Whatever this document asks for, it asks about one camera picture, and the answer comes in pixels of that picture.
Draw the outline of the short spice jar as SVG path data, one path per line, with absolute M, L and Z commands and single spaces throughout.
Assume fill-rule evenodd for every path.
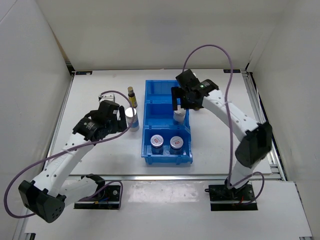
M 171 155 L 181 155 L 183 153 L 184 141 L 180 136 L 173 136 L 170 139 L 170 154 Z
M 150 138 L 151 144 L 151 151 L 154 155 L 160 155 L 163 153 L 164 147 L 164 138 L 159 135 L 155 134 Z

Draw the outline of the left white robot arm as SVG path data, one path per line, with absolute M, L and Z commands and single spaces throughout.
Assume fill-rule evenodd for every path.
M 24 206 L 47 223 L 52 223 L 70 204 L 79 200 L 103 199 L 106 182 L 99 175 L 87 174 L 72 184 L 65 181 L 98 141 L 126 128 L 124 107 L 113 101 L 101 100 L 97 110 L 87 113 L 75 125 L 61 155 L 31 181 L 24 180 L 19 185 Z

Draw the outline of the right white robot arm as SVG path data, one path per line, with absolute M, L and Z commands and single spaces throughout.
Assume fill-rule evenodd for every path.
M 218 117 L 231 131 L 231 136 L 239 141 L 237 148 L 231 148 L 231 157 L 236 159 L 226 179 L 224 193 L 230 200 L 238 199 L 243 193 L 256 166 L 272 149 L 272 126 L 259 123 L 247 116 L 233 103 L 225 99 L 218 85 L 210 79 L 199 81 L 188 69 L 180 73 L 176 80 L 177 87 L 172 87 L 173 109 L 204 108 Z

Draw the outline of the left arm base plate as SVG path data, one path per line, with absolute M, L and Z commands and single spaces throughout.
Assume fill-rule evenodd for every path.
M 122 204 L 123 183 L 113 180 L 93 198 L 74 203 L 75 210 L 119 210 Z

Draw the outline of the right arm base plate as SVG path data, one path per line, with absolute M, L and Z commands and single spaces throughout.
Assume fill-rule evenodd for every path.
M 212 212 L 258 210 L 251 184 L 246 184 L 239 189 L 227 189 L 224 184 L 214 184 L 209 185 L 204 191 L 209 194 L 210 210 Z

